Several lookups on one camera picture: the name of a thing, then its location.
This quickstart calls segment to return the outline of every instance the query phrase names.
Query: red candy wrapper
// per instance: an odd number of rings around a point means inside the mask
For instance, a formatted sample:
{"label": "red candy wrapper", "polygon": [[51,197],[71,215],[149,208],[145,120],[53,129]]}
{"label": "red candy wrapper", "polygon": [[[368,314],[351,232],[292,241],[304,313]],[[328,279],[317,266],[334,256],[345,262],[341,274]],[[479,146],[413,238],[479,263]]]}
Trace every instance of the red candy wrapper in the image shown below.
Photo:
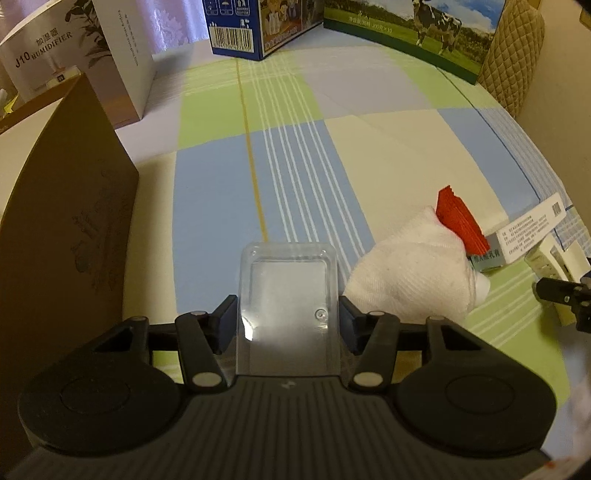
{"label": "red candy wrapper", "polygon": [[439,191],[435,214],[443,225],[462,239],[468,255],[484,255],[491,249],[470,210],[460,197],[453,194],[451,186]]}

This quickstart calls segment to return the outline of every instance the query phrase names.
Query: table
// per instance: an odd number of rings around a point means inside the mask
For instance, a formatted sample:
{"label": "table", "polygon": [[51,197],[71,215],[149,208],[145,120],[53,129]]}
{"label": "table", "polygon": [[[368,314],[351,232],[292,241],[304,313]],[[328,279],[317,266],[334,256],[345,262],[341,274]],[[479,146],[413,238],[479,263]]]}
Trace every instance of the table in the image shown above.
{"label": "table", "polygon": [[[118,131],[141,173],[125,316],[213,310],[238,291],[252,241],[331,242],[342,288],[448,184],[484,233],[559,192],[568,211],[554,234],[591,256],[561,181],[479,85],[322,27],[259,63],[214,56],[208,42],[157,60],[145,118]],[[559,411],[544,447],[570,454],[570,389],[586,375],[588,342],[536,301],[523,260],[489,276],[466,326],[552,386]]]}

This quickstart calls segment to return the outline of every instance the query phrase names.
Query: barcode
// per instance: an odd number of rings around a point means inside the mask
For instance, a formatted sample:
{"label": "barcode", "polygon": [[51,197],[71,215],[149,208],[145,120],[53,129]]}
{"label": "barcode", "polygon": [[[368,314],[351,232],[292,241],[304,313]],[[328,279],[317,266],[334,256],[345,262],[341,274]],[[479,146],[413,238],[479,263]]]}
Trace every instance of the barcode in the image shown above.
{"label": "barcode", "polygon": [[213,48],[255,52],[250,28],[209,27],[209,38]]}

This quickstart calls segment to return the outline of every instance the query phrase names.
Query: transparent plastic box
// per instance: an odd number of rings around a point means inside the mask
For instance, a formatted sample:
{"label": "transparent plastic box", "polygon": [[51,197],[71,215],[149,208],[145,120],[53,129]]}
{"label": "transparent plastic box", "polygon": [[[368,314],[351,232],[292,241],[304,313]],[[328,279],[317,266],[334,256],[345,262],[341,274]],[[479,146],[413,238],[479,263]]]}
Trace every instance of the transparent plastic box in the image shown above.
{"label": "transparent plastic box", "polygon": [[336,252],[258,243],[242,251],[236,374],[340,374]]}

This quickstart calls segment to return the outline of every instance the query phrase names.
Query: yellow stripe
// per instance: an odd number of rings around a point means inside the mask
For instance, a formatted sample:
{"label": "yellow stripe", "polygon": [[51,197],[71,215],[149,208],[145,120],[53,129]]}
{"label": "yellow stripe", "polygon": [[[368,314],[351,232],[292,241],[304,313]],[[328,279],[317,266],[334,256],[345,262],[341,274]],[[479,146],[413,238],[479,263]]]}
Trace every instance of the yellow stripe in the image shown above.
{"label": "yellow stripe", "polygon": [[264,242],[269,241],[269,235],[267,234],[267,226],[265,224],[265,216],[262,212],[261,195],[258,189],[258,180],[256,179],[255,170],[255,159],[252,155],[252,144],[251,144],[251,131],[248,128],[248,117],[246,115],[246,102],[244,101],[244,90],[242,90],[242,81],[240,80],[240,68],[238,59],[236,60],[236,77],[238,78],[238,90],[240,91],[240,102],[242,103],[242,117],[244,118],[244,130],[246,134],[246,150],[248,152],[248,164],[251,167],[252,177],[252,189],[255,195],[256,212],[259,217],[259,223],[261,224],[261,235]]}

